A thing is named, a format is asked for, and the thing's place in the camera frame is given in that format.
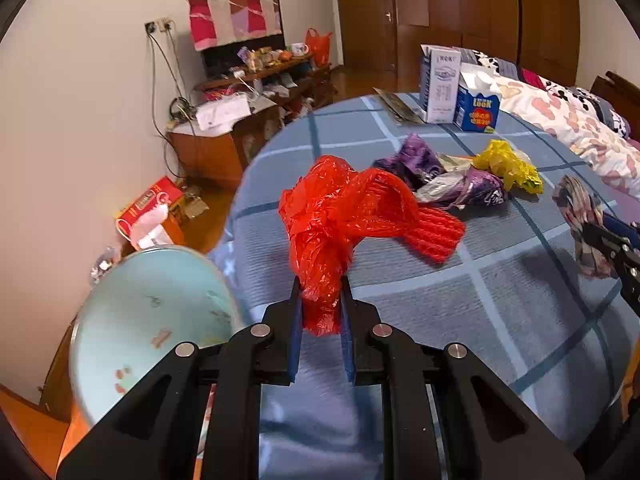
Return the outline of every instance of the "white box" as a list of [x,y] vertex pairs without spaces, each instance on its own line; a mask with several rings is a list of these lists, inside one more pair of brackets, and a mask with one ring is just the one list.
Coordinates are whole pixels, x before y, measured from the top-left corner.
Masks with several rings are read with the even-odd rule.
[[455,48],[421,45],[420,109],[425,123],[452,123],[462,54]]

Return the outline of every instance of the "red plastic bag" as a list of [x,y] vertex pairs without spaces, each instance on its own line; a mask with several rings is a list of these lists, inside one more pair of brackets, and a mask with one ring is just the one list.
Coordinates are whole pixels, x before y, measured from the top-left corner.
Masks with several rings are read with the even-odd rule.
[[278,212],[303,287],[303,325],[316,335],[339,332],[340,278],[353,248],[364,237],[396,237],[418,226],[418,205],[402,180],[376,168],[358,173],[331,155],[282,192]]
[[331,36],[332,32],[329,32],[326,36],[320,36],[318,31],[314,28],[309,28],[306,31],[305,43],[309,47],[309,52],[314,55],[316,66],[321,67],[329,63],[329,51],[331,50]]

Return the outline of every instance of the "gray striped cloth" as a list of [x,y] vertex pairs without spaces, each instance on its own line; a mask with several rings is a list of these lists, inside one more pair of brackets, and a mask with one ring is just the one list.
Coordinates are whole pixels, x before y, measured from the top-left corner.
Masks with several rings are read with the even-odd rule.
[[[416,108],[416,94],[401,94]],[[277,134],[246,170],[223,239],[210,254],[227,276],[247,323],[288,298],[288,240],[277,213],[321,154],[356,170],[393,155],[409,133],[439,153],[472,155],[496,137],[530,156],[546,181],[540,196],[513,193],[503,205],[466,208],[466,234],[443,266],[388,238],[366,238],[348,272],[353,295],[415,341],[460,341],[505,381],[572,449],[614,399],[639,335],[620,283],[578,272],[574,240],[552,200],[565,173],[615,214],[617,205],[585,163],[549,134],[500,113],[496,136],[450,124],[398,126],[368,96],[322,108]],[[265,386],[260,474],[265,479],[382,478],[379,387],[353,388],[338,336],[303,335],[289,388]]]

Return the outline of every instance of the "silver bolt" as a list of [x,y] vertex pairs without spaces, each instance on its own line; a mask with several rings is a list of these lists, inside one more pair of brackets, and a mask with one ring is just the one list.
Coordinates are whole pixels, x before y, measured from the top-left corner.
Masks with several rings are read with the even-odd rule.
[[378,337],[389,337],[394,330],[385,323],[377,324],[373,327],[372,332]]
[[271,327],[269,325],[265,325],[264,323],[258,323],[257,325],[253,325],[251,327],[251,335],[256,337],[265,337],[269,335],[271,332]]
[[449,345],[447,348],[447,352],[451,357],[455,357],[456,359],[462,359],[466,356],[466,347],[461,345],[460,343],[453,343],[453,345]]
[[191,343],[180,343],[175,347],[175,354],[178,357],[189,357],[195,351],[195,346]]

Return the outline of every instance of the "cup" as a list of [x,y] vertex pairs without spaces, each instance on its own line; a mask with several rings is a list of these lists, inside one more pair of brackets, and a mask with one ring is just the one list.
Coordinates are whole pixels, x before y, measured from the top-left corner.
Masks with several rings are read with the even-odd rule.
[[302,57],[309,53],[309,46],[306,43],[292,43],[291,53],[296,57]]

